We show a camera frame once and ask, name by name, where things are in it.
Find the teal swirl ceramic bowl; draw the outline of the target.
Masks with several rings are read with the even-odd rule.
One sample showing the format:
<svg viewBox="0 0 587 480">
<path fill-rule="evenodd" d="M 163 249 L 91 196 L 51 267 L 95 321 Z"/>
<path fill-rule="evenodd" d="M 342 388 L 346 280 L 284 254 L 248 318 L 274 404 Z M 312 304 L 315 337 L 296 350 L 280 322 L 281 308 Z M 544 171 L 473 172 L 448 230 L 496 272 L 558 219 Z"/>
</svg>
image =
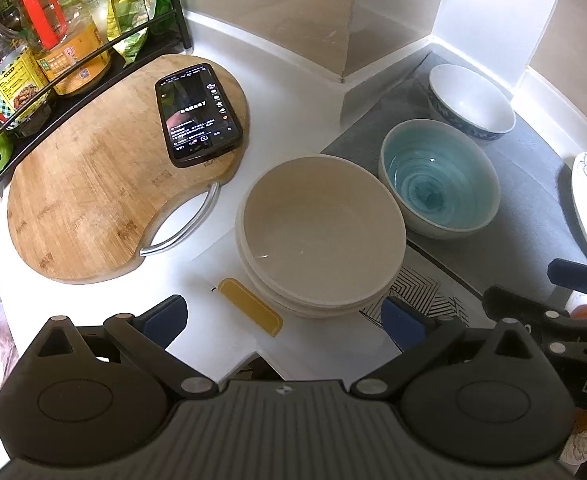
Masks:
<svg viewBox="0 0 587 480">
<path fill-rule="evenodd" d="M 378 177 L 408 229 L 434 240 L 483 230 L 501 203 L 499 176 L 484 151 L 458 129 L 432 119 L 406 120 L 386 134 Z"/>
</svg>

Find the white bowl blue pattern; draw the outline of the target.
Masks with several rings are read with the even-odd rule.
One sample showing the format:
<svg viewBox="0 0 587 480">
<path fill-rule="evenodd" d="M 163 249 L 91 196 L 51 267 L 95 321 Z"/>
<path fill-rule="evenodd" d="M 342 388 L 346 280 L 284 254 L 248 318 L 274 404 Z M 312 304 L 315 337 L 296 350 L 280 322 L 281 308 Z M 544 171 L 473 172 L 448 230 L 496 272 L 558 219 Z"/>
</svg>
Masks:
<svg viewBox="0 0 587 480">
<path fill-rule="evenodd" d="M 433 67 L 428 75 L 427 100 L 433 118 L 467 134 L 480 145 L 502 139 L 514 130 L 517 122 L 502 91 L 463 66 Z"/>
</svg>

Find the black white patterned cloth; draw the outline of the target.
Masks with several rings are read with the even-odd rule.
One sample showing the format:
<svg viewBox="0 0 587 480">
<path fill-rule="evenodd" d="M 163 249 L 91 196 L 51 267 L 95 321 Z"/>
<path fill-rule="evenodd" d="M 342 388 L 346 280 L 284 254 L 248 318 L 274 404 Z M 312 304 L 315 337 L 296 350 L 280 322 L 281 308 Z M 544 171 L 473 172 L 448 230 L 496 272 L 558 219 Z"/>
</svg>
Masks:
<svg viewBox="0 0 587 480">
<path fill-rule="evenodd" d="M 469 325 L 468 312 L 455 296 L 445 296 L 440 292 L 441 285 L 433 278 L 411 268 L 403 268 L 397 274 L 387 292 L 387 296 L 400 299 L 428 318 L 443 315 L 457 316 Z"/>
</svg>

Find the grey drying mat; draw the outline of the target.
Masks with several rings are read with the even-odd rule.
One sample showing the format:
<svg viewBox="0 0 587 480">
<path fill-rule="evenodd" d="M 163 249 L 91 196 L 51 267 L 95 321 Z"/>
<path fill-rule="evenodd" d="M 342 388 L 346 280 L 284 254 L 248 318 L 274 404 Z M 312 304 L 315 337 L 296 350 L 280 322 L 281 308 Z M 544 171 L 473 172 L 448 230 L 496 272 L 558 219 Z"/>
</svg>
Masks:
<svg viewBox="0 0 587 480">
<path fill-rule="evenodd" d="M 449 126 L 430 116 L 428 76 L 444 62 L 428 54 L 325 152 L 389 179 L 409 200 L 405 217 L 452 229 L 452 237 L 410 229 L 409 244 L 477 292 L 497 285 L 562 309 L 571 292 L 548 279 L 548 265 L 587 262 L 571 171 L 522 118 L 499 140 L 480 144 L 488 162 L 478 162 L 472 139 L 453 140 Z"/>
</svg>

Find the yellow plastic scraper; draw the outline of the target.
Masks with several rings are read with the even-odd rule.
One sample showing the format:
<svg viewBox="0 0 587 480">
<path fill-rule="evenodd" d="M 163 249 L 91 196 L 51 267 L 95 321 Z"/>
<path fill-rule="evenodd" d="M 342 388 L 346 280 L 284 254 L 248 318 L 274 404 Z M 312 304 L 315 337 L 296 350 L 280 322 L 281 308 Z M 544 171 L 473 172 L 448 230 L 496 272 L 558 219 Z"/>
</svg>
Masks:
<svg viewBox="0 0 587 480">
<path fill-rule="evenodd" d="M 269 336 L 276 337 L 279 334 L 284 325 L 281 316 L 242 283 L 235 278 L 224 278 L 217 289 Z"/>
</svg>

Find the wooden cutting board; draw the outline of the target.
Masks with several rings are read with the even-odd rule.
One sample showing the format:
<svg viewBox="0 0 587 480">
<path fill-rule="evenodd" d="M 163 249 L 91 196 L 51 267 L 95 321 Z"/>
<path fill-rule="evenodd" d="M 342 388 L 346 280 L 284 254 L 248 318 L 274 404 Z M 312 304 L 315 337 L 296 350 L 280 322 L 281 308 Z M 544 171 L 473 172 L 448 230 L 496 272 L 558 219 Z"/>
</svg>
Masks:
<svg viewBox="0 0 587 480">
<path fill-rule="evenodd" d="M 20 163 L 8 227 L 32 270 L 68 284 L 118 278 L 141 265 L 141 251 L 173 211 L 235 176 L 242 148 L 184 169 L 167 153 L 154 85 L 200 61 L 166 54 L 135 70 Z"/>
</svg>

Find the black smartphone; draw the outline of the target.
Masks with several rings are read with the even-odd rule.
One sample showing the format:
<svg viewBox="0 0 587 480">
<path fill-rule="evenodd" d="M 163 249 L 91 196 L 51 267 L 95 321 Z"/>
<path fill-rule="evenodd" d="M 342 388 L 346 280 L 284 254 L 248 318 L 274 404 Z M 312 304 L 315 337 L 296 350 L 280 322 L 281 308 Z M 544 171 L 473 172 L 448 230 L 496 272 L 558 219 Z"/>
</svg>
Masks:
<svg viewBox="0 0 587 480">
<path fill-rule="evenodd" d="M 240 148 L 243 128 L 211 64 L 199 63 L 154 85 L 168 156 L 177 168 Z"/>
</svg>

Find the sauce bottle red cap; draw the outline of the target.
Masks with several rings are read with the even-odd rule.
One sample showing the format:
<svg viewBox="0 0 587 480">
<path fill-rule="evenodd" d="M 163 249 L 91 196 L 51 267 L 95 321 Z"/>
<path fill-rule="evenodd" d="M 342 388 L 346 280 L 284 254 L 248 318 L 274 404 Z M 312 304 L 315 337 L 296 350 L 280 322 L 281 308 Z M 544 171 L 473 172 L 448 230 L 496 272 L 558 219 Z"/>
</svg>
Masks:
<svg viewBox="0 0 587 480">
<path fill-rule="evenodd" d="M 0 123 L 17 136 L 38 133 L 51 114 L 48 80 L 30 44 L 0 22 Z"/>
</svg>

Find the cooking oil bottle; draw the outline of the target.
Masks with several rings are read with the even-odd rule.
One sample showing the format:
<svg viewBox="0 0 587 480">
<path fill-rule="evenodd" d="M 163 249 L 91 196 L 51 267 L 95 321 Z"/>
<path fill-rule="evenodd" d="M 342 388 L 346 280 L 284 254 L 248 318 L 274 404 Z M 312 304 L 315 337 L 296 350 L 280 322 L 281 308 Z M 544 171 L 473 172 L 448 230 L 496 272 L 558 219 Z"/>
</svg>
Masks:
<svg viewBox="0 0 587 480">
<path fill-rule="evenodd" d="M 73 73 L 54 87 L 58 96 L 78 96 L 96 87 L 110 67 L 104 51 L 83 63 L 82 59 L 103 46 L 92 14 L 80 0 L 13 0 L 23 29 L 33 46 L 38 65 L 48 80 L 70 67 Z"/>
</svg>

